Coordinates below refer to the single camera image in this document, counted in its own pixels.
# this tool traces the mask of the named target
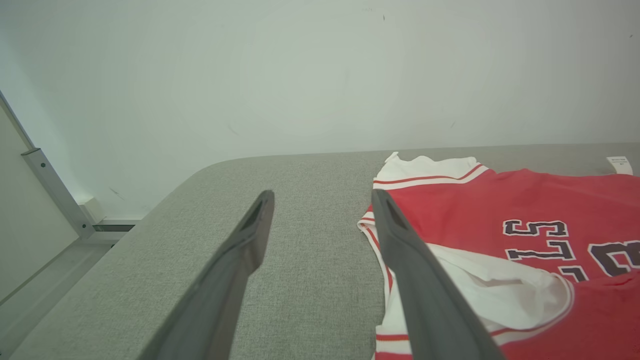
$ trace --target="metal frame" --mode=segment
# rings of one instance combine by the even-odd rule
[[[49,196],[51,196],[60,211],[62,211],[65,218],[67,218],[67,221],[69,221],[78,236],[82,239],[88,239],[89,236],[95,233],[92,222],[82,212],[82,209],[80,209],[80,206],[76,203],[73,196],[71,196],[71,193],[67,190],[58,173],[56,173],[44,155],[44,152],[36,147],[23,153],[22,157],[27,161],[33,173],[45,190],[47,190],[47,193],[49,193]]]

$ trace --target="gray fabric surface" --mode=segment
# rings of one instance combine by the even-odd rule
[[[356,228],[391,151],[269,156],[207,167],[113,247],[14,353],[25,359],[134,359],[264,189],[276,194],[264,263],[250,278],[232,359],[363,359],[383,316],[383,278]],[[610,174],[606,156],[640,170],[640,144],[401,151],[410,160],[475,156],[498,172]]]

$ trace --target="red and white garment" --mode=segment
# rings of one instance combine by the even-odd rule
[[[640,358],[639,178],[497,174],[475,158],[394,152],[373,188],[389,191],[509,359]],[[371,207],[358,226],[385,279],[375,358],[411,359]]]

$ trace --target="red stripe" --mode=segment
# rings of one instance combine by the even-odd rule
[[[407,181],[414,181],[414,180],[428,180],[428,179],[454,179],[454,180],[462,180],[465,177],[471,175],[471,173],[473,173],[474,171],[476,171],[479,167],[481,167],[482,164],[478,164],[476,165],[476,167],[474,167],[470,172],[467,172],[466,175],[464,175],[463,177],[451,177],[451,176],[422,176],[422,177],[412,177],[410,179],[402,179],[402,180],[393,180],[393,181],[379,181],[379,180],[374,180],[373,183],[374,184],[397,184],[397,183],[405,183]]]
[[[378,341],[409,341],[409,335],[407,334],[396,334],[396,335],[376,334],[376,340]]]
[[[376,239],[376,236],[373,235],[373,231],[371,231],[371,229],[369,229],[368,226],[365,226],[364,228],[367,229],[367,231],[369,232],[369,235],[371,235],[371,238],[373,239],[373,242],[376,244],[378,251],[380,251],[380,243],[378,243],[378,239]],[[385,265],[385,268],[387,269],[387,279],[389,279],[389,291],[391,291],[391,286],[394,284],[394,280],[393,278],[391,278],[391,273],[389,272],[389,266]]]
[[[376,360],[412,360],[411,354],[394,354],[392,352],[377,352]]]

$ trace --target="jersey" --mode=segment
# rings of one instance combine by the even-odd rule
[[[554,293],[560,302],[566,302],[563,294],[568,294],[569,306],[564,311],[547,312],[553,319],[538,317],[537,323],[529,322],[529,328],[514,329],[483,318],[478,298],[470,299],[464,284],[461,287],[452,277],[509,358],[635,358],[640,354],[640,340],[629,336],[640,323],[640,310],[632,306],[640,299],[638,271],[634,270],[640,268],[637,177],[555,176],[526,169],[498,174],[475,158],[433,161],[419,156],[403,161],[395,152],[385,161],[373,187],[391,194],[428,244],[486,256],[491,261],[484,261],[484,268],[493,272],[499,273],[506,263],[516,263],[548,274],[544,275],[547,279],[553,275],[573,284],[564,293]],[[397,319],[399,292],[380,256],[371,207],[358,226],[369,239],[385,278],[387,309],[383,324],[376,328],[376,358],[410,358],[406,330],[385,326],[404,324],[404,318]],[[536,291],[553,293],[536,288],[538,285],[532,285]],[[585,301],[586,297],[596,300]],[[507,305],[515,311],[530,311],[527,306],[531,304],[509,301]],[[600,347],[592,349],[582,344],[588,338],[620,345],[615,342],[619,339],[623,344],[614,348],[598,342]],[[569,348],[584,353],[577,356],[575,350],[567,352]]]

